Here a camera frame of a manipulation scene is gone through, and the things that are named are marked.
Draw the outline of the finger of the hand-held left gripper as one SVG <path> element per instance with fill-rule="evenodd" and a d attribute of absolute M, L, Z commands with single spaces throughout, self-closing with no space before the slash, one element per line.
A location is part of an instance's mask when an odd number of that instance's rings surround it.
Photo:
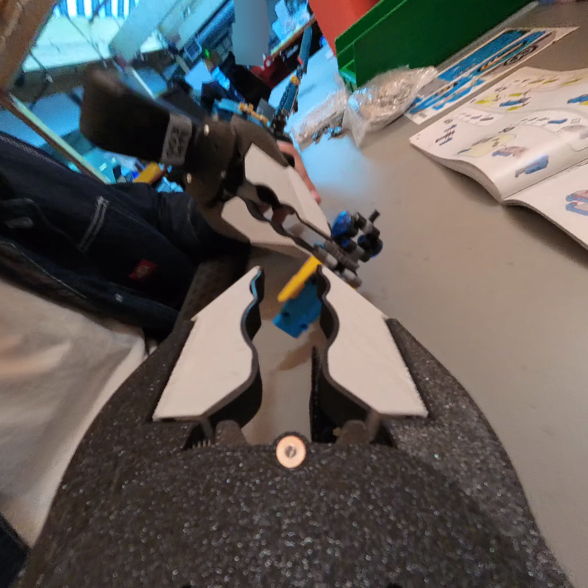
<path fill-rule="evenodd" d="M 244 200 L 252 213 L 271 222 L 276 230 L 296 241 L 310 235 L 324 241 L 331 227 L 294 166 L 280 151 L 269 154 L 256 144 L 244 156 Z"/>
<path fill-rule="evenodd" d="M 201 203 L 201 215 L 224 237 L 293 259 L 306 260 L 312 256 L 311 246 L 301 245 L 294 237 L 276 230 L 269 220 L 262 220 L 259 213 L 252 213 L 247 207 L 249 203 L 238 197 L 213 206 Z"/>

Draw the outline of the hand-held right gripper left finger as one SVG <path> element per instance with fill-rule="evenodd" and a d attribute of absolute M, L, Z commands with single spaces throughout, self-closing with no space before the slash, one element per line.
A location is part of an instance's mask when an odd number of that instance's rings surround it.
<path fill-rule="evenodd" d="M 264 273 L 254 267 L 192 318 L 192 328 L 154 410 L 165 420 L 249 423 L 261 407 L 254 336 Z"/>

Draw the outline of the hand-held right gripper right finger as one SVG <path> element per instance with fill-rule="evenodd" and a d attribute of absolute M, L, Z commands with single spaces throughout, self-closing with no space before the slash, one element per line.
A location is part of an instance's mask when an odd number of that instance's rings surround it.
<path fill-rule="evenodd" d="M 326 339 L 321 375 L 327 390 L 349 399 L 360 412 L 427 417 L 386 314 L 326 267 L 318 270 L 317 284 L 319 325 Z"/>

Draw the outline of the black grey gear assembly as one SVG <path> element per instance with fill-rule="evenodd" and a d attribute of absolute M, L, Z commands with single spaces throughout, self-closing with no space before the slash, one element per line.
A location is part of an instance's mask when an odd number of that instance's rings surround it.
<path fill-rule="evenodd" d="M 358 212 L 342 210 L 331 225 L 330 237 L 313 248 L 314 257 L 353 289 L 361 286 L 357 272 L 383 249 L 380 231 L 376 227 L 378 210 L 367 217 Z"/>

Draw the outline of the blue yellow brick assembly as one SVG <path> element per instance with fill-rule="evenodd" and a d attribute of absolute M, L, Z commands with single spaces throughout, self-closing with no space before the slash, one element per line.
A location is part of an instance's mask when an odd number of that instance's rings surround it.
<path fill-rule="evenodd" d="M 293 338 L 307 331 L 320 316 L 317 276 L 321 264 L 314 256 L 308 258 L 277 295 L 281 309 L 273 324 Z"/>

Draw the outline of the grey desk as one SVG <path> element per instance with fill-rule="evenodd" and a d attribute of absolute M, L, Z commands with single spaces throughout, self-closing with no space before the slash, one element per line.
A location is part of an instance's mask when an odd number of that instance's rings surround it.
<path fill-rule="evenodd" d="M 419 129 L 402 118 L 361 149 L 324 138 L 301 156 L 329 218 L 381 213 L 362 293 L 474 398 L 551 550 L 587 587 L 587 251 L 414 149 Z"/>

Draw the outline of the person's left hand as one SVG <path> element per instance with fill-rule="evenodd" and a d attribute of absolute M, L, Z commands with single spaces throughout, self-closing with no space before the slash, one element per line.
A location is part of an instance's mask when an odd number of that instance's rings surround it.
<path fill-rule="evenodd" d="M 299 151 L 296 149 L 296 147 L 292 143 L 290 143 L 288 141 L 277 140 L 276 144 L 277 144 L 278 148 L 280 149 L 280 151 L 284 154 L 284 156 L 289 161 L 293 162 L 293 166 L 294 166 L 295 170 L 302 178 L 303 182 L 305 183 L 305 186 L 309 189 L 309 192 L 312 194 L 313 199 L 317 202 L 317 204 L 321 204 L 320 195 L 319 195 L 314 183 L 312 182 L 310 176 L 308 175 L 308 172 L 306 170 L 306 167 L 303 163 L 303 160 L 302 160 L 302 157 L 300 156 Z"/>

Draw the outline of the blue yellow toy robot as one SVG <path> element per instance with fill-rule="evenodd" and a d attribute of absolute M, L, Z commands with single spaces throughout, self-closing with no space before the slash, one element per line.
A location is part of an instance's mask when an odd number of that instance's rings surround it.
<path fill-rule="evenodd" d="M 297 57 L 297 67 L 290 75 L 277 108 L 263 107 L 262 100 L 259 101 L 257 107 L 254 107 L 252 104 L 223 98 L 215 101 L 213 108 L 215 113 L 231 113 L 243 119 L 248 119 L 269 131 L 274 138 L 291 142 L 289 135 L 285 132 L 285 127 L 290 115 L 298 109 L 299 86 L 304 74 L 307 72 L 311 44 L 312 26 L 310 25 L 304 28 Z"/>

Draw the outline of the large window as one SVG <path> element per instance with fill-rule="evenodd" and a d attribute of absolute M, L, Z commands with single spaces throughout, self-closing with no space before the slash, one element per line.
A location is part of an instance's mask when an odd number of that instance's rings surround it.
<path fill-rule="evenodd" d="M 54 70 L 164 48 L 163 25 L 180 1 L 58 1 L 22 69 Z"/>

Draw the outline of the person's light trousers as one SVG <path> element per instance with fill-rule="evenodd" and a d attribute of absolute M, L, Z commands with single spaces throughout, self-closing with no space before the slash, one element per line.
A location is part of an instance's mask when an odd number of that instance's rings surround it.
<path fill-rule="evenodd" d="M 1 514 L 28 546 L 85 431 L 147 356 L 141 328 L 1 279 Z"/>

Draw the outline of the orange box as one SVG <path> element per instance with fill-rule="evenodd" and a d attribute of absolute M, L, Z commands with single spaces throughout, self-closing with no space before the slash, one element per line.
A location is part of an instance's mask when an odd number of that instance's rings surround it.
<path fill-rule="evenodd" d="M 371 10 L 378 1 L 308 1 L 322 35 L 336 54 L 335 40 Z"/>

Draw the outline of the green box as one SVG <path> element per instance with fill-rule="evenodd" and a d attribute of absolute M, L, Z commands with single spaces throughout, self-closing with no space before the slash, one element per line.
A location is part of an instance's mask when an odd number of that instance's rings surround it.
<path fill-rule="evenodd" d="M 357 89 L 408 66 L 437 66 L 530 1 L 380 1 L 335 40 L 339 76 Z"/>

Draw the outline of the blue sticker sheet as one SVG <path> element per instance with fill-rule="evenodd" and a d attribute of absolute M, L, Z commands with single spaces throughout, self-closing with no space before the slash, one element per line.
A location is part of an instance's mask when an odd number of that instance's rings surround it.
<path fill-rule="evenodd" d="M 416 124 L 428 121 L 576 30 L 576 26 L 503 29 L 424 85 L 405 117 Z"/>

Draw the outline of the open instruction booklet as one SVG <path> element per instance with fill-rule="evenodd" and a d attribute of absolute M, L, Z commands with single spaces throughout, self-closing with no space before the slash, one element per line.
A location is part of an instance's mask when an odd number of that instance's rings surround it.
<path fill-rule="evenodd" d="M 587 248 L 587 68 L 520 68 L 409 142 Z"/>

